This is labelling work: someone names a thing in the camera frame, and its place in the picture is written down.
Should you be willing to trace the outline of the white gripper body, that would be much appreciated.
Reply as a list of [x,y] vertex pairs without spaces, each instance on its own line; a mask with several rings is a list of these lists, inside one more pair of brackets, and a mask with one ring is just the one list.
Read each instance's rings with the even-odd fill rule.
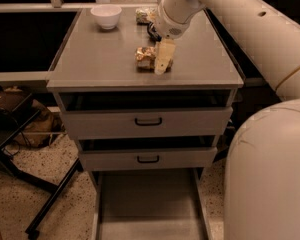
[[161,0],[153,29],[160,38],[177,39],[188,29],[194,15],[204,7],[203,0]]

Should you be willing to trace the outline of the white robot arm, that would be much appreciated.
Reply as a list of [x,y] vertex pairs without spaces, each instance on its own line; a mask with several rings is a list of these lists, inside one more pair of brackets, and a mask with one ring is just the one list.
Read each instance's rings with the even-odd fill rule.
[[262,0],[161,0],[160,36],[175,39],[207,8],[279,98],[230,145],[224,240],[300,240],[300,25]]

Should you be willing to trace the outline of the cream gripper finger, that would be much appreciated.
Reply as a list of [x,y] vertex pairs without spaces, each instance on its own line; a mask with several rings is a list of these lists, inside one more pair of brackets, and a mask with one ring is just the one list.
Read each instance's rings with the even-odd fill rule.
[[175,52],[175,42],[172,39],[163,38],[160,42],[156,43],[156,58],[154,72],[157,75],[164,74],[173,59]]

